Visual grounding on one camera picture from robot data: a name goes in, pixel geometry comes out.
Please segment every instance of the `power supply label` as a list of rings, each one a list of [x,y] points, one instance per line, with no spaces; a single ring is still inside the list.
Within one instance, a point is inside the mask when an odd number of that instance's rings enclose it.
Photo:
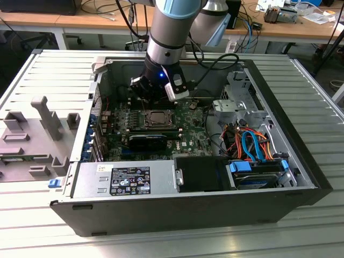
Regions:
[[[151,193],[151,173],[149,167],[113,168],[110,194],[145,195]]]

